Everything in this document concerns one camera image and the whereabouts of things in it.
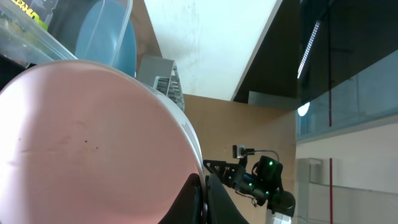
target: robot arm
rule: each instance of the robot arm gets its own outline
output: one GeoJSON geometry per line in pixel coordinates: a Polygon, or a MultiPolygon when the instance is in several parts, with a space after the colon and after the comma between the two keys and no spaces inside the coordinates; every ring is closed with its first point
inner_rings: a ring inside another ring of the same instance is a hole
{"type": "MultiPolygon", "coordinates": [[[[290,192],[283,189],[281,179],[283,165],[270,157],[261,156],[260,161],[254,165],[252,173],[248,174],[246,173],[247,156],[254,153],[254,149],[245,149],[244,146],[233,146],[233,157],[239,159],[238,164],[204,160],[203,165],[211,173],[208,179],[217,177],[222,184],[235,189],[239,194],[243,194],[245,197],[250,195],[252,200],[256,201],[254,203],[255,206],[263,206],[268,201],[266,224],[288,224],[294,215],[295,199],[290,192]]],[[[208,189],[212,189],[215,185],[217,185],[216,180],[211,180],[208,184],[208,189]]],[[[220,193],[222,190],[224,190],[223,187],[218,187],[213,191],[217,191],[218,194],[224,194],[224,192],[220,193]]],[[[208,194],[208,196],[209,202],[212,200],[210,197],[216,197],[214,194],[208,194]]],[[[221,203],[230,203],[229,200],[221,199],[219,201],[221,203]]],[[[218,216],[221,213],[218,210],[217,207],[213,207],[209,203],[210,216],[212,213],[216,213],[218,216]]]]}
{"type": "Polygon", "coordinates": [[[235,189],[238,194],[251,198],[254,206],[263,206],[268,201],[266,224],[290,224],[295,199],[290,192],[283,190],[280,177],[283,165],[262,156],[254,165],[252,174],[248,174],[247,155],[254,152],[253,149],[234,146],[233,157],[239,158],[238,164],[204,160],[203,165],[211,173],[206,176],[206,195],[202,195],[199,176],[191,174],[160,223],[248,224],[229,197],[225,185],[235,189]],[[206,211],[201,210],[203,201],[208,207],[207,217],[203,216],[206,211]]]}

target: yellow label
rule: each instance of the yellow label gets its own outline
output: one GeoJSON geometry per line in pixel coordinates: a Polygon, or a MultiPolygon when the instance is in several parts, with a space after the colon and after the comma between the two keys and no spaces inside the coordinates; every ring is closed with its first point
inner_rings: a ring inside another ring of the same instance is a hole
{"type": "Polygon", "coordinates": [[[39,15],[31,7],[29,7],[23,0],[12,0],[17,6],[20,7],[30,18],[32,18],[38,25],[43,27],[45,30],[47,30],[49,27],[48,25],[40,20],[39,15]]]}

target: wooden wall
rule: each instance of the wooden wall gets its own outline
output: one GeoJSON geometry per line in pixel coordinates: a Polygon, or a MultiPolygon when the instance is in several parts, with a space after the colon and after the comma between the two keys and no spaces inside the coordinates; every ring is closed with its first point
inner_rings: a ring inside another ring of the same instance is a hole
{"type": "MultiPolygon", "coordinates": [[[[284,189],[294,194],[295,116],[291,111],[277,110],[199,96],[185,95],[185,114],[198,135],[204,159],[237,163],[232,158],[232,145],[273,149],[284,165],[284,189]]],[[[249,157],[248,172],[260,158],[249,157]]],[[[254,208],[249,198],[228,193],[249,223],[265,223],[266,206],[254,208]]]]}
{"type": "Polygon", "coordinates": [[[134,28],[136,36],[137,47],[137,68],[141,62],[144,54],[162,57],[159,44],[157,43],[156,35],[152,23],[150,22],[148,10],[144,0],[133,0],[132,12],[130,14],[130,21],[134,28]]]}

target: red pole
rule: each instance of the red pole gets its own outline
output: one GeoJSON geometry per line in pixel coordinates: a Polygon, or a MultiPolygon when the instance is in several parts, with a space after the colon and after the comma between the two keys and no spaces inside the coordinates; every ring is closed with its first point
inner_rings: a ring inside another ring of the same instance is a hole
{"type": "Polygon", "coordinates": [[[333,171],[331,162],[331,158],[329,158],[330,224],[333,224],[333,171]]]}

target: plastic container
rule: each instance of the plastic container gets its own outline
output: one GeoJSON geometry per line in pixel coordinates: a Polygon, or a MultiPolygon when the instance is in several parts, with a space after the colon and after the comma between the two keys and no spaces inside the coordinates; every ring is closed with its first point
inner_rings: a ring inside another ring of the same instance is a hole
{"type": "Polygon", "coordinates": [[[129,76],[136,77],[136,63],[137,63],[137,49],[136,49],[136,37],[134,35],[134,29],[132,28],[131,21],[126,27],[124,33],[122,46],[116,60],[113,63],[114,68],[128,74],[129,76]]]}
{"type": "MultiPolygon", "coordinates": [[[[29,54],[35,54],[35,50],[41,50],[44,54],[56,53],[56,55],[48,55],[46,60],[72,59],[74,58],[72,53],[78,59],[116,66],[131,10],[132,0],[58,0],[52,14],[47,16],[49,28],[46,32],[11,0],[1,1],[0,11],[3,11],[4,15],[14,21],[21,30],[25,30],[25,35],[18,37],[18,41],[12,41],[11,45],[9,42],[1,45],[7,44],[12,51],[14,48],[19,49],[26,45],[30,47],[29,54]]],[[[8,39],[15,39],[14,37],[18,36],[16,32],[8,34],[7,25],[1,28],[6,31],[6,34],[1,35],[12,36],[8,39]]],[[[32,63],[46,61],[37,61],[34,58],[31,60],[32,57],[24,56],[25,52],[19,51],[19,53],[14,56],[14,58],[19,57],[17,60],[29,60],[32,63]]]]}
{"type": "Polygon", "coordinates": [[[113,66],[132,0],[58,0],[49,33],[78,59],[113,66]]]}
{"type": "Polygon", "coordinates": [[[190,174],[206,189],[187,117],[116,69],[34,66],[0,91],[0,108],[2,223],[158,223],[190,174]]]}
{"type": "Polygon", "coordinates": [[[0,54],[41,64],[76,57],[12,1],[0,1],[0,54]]]}

